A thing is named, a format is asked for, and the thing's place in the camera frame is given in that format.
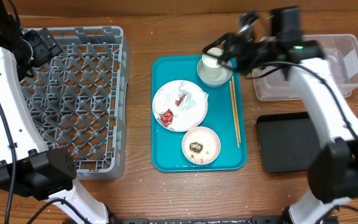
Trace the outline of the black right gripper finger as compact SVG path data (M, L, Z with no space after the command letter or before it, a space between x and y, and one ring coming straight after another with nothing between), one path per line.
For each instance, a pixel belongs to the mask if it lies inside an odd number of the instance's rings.
M209 49L212 49L213 47L217 47L221 44L223 44L223 50L229 50L233 41L234 41L234 34L231 32L225 33L224 35L220 36L217 40L207 45L203 49L203 53L206 54Z
M213 52L211 53L211 56L204 54L204 65L206 65L207 67L222 67L222 66L232 67L230 61L219 63L218 62L219 56L221 56L221 53L219 52Z

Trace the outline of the white paper cup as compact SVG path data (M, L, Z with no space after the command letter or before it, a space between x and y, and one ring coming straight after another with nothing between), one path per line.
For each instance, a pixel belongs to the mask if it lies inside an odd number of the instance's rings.
M218 64L218 57L223 54L223 50L213 47L202 55L203 71L207 77L216 78L222 70L222 65Z

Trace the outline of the large white napkin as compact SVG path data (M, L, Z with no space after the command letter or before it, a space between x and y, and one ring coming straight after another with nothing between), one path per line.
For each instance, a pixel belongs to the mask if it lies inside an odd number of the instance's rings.
M187 80L174 80L160 87L153 99L153 110L174 115L184 113L207 103L208 94L198 85Z

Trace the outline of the red foil snack wrapper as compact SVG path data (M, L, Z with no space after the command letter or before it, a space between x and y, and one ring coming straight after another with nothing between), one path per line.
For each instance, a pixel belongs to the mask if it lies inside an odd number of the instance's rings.
M176 100L175 105L177 107L179 107L179 105L182 103L185 96L186 95L182 95L179 100ZM162 124L165 127L168 127L172 124L174 114L170 109L168 109L166 112L159 114L159 117L160 117Z

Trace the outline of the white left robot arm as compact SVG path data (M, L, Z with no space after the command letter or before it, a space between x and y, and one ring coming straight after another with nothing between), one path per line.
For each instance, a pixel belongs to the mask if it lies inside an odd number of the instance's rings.
M118 26L23 29L0 1L0 189L75 223L116 223L80 183L124 172L130 48Z

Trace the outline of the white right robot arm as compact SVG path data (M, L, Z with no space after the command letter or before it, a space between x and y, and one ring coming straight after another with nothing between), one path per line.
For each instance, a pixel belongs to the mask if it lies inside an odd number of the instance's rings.
M308 169L308 191L284 209L280 223L322 223L333 211L358 197L358 118L331 76L322 47L304 40L296 6L273 9L271 31L254 40L256 12L239 18L239 32L228 32L212 43L222 45L219 65L234 59L234 71L281 70L300 94L317 132L321 151Z

